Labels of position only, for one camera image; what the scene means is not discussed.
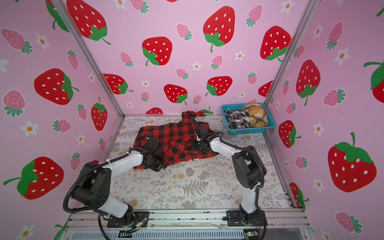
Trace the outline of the red black plaid shirt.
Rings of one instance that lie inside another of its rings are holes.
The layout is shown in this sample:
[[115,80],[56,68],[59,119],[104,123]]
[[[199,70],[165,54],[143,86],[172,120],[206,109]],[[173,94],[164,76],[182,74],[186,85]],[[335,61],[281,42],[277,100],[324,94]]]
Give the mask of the red black plaid shirt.
[[193,141],[197,139],[192,119],[197,116],[203,117],[204,112],[187,111],[182,113],[182,120],[178,123],[141,127],[134,147],[141,147],[146,141],[140,139],[145,134],[149,134],[161,143],[158,152],[165,156],[165,167],[215,157],[218,153],[213,151],[201,153],[192,149]]

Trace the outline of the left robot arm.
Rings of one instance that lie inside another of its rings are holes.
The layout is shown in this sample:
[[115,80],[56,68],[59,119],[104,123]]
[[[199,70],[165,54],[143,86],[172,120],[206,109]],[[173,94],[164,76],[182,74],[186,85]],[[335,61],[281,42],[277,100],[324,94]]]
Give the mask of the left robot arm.
[[165,156],[159,152],[162,144],[154,138],[142,138],[142,146],[130,149],[125,155],[100,164],[87,163],[63,201],[67,213],[91,210],[111,216],[119,225],[131,226],[135,221],[133,207],[110,194],[112,180],[121,173],[140,165],[154,172],[165,167]]

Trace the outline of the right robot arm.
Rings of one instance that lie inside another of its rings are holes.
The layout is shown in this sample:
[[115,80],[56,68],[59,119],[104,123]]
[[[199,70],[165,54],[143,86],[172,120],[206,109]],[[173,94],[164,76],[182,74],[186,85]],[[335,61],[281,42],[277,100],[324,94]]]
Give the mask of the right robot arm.
[[238,182],[243,186],[243,199],[238,220],[245,226],[261,223],[268,225],[266,214],[259,206],[259,192],[264,187],[267,170],[256,149],[249,145],[239,147],[223,139],[222,132],[208,131],[206,126],[192,119],[197,140],[193,150],[201,153],[215,152],[232,160]]

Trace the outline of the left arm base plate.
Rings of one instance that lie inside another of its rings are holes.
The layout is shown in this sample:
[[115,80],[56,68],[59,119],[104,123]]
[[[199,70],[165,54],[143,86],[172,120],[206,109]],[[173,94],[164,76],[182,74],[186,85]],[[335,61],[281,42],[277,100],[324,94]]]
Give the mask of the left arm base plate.
[[108,228],[146,228],[150,212],[139,211],[126,213],[122,218],[111,216],[108,220]]

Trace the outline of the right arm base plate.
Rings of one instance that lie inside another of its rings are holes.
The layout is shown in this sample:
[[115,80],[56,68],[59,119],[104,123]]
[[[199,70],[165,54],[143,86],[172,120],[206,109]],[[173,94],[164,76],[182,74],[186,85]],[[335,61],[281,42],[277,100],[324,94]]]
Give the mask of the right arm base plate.
[[248,214],[245,211],[227,211],[223,220],[230,227],[265,227],[268,225],[265,212],[256,210]]

